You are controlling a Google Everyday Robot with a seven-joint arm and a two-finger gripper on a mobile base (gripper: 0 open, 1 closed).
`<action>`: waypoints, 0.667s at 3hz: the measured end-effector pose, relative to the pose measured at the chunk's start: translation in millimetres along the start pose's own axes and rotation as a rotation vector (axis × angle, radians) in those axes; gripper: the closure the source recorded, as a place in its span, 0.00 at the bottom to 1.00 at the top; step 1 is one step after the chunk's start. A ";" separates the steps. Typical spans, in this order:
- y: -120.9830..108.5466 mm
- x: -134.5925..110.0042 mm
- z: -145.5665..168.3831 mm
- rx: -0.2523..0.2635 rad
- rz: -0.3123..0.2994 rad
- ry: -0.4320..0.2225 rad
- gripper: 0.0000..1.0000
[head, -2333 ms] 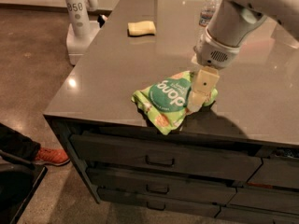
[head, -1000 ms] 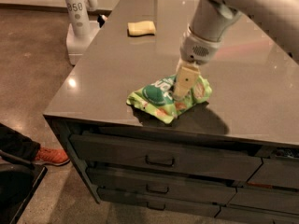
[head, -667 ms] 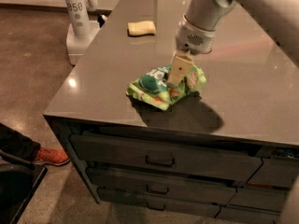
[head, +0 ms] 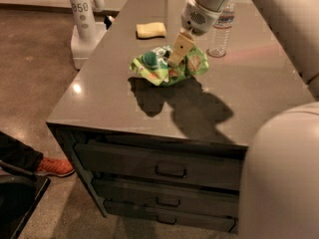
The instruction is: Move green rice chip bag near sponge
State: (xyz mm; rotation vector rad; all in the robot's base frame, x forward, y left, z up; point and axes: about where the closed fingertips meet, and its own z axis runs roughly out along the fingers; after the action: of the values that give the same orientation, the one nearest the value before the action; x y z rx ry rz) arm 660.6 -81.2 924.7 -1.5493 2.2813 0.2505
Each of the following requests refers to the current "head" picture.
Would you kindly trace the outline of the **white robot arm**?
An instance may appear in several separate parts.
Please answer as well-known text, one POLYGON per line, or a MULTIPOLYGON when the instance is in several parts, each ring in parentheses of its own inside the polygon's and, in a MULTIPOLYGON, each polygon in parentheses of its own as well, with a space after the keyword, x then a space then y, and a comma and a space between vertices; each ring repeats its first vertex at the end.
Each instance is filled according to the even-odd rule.
MULTIPOLYGON (((186 0, 168 62, 176 66, 229 0, 186 0)), ((311 94, 318 93, 319 0, 251 0, 311 94)), ((248 148, 238 239, 319 239, 319 103, 263 125, 248 148)))

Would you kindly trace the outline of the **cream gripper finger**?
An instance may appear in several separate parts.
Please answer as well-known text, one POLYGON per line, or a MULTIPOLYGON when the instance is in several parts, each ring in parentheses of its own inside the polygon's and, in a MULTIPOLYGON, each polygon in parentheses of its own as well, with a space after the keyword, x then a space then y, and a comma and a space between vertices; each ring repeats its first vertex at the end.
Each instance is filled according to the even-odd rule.
POLYGON ((173 68, 177 67, 194 44, 194 38, 189 32, 180 31, 176 36, 172 50, 169 54, 168 64, 173 68))

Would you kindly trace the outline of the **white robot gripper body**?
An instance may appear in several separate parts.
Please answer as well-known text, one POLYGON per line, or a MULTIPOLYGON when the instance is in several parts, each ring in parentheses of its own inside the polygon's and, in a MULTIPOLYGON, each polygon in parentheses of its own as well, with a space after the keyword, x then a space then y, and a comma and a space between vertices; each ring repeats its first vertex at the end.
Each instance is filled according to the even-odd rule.
POLYGON ((195 36, 209 31, 221 14, 222 0, 186 0, 181 11, 181 27, 195 36))

